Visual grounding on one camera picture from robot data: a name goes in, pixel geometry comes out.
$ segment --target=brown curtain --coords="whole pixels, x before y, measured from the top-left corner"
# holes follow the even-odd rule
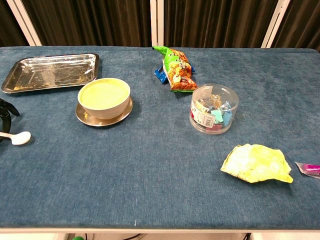
[[[149,0],[22,2],[43,45],[152,45]]]
[[[165,0],[164,44],[260,48],[278,0]]]
[[[7,1],[0,0],[0,47],[29,46]]]
[[[291,0],[272,47],[311,48],[320,52],[320,1]]]

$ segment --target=crumpled yellow wrapper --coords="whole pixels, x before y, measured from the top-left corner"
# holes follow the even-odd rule
[[[268,179],[293,182],[289,175],[291,168],[282,151],[259,144],[236,146],[226,157],[220,170],[249,183]]]

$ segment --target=plastic spoon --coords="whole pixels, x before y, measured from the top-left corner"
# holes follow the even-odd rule
[[[5,137],[11,139],[13,145],[22,145],[30,140],[31,133],[28,131],[20,132],[19,134],[9,134],[5,132],[0,132],[0,137]]]

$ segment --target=stainless steel tray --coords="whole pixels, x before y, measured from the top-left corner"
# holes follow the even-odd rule
[[[16,62],[2,84],[4,93],[85,85],[98,76],[95,53],[29,57]]]

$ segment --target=metal saucer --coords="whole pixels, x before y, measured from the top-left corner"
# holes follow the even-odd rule
[[[116,124],[120,122],[121,120],[125,119],[132,111],[132,108],[134,107],[134,102],[132,101],[132,98],[130,96],[129,103],[124,109],[123,113],[121,113],[119,116],[116,116],[111,119],[100,119],[96,118],[94,116],[91,116],[89,113],[85,111],[85,109],[78,103],[75,108],[75,115],[79,119],[80,122],[94,127],[103,127],[108,126],[112,124]]]

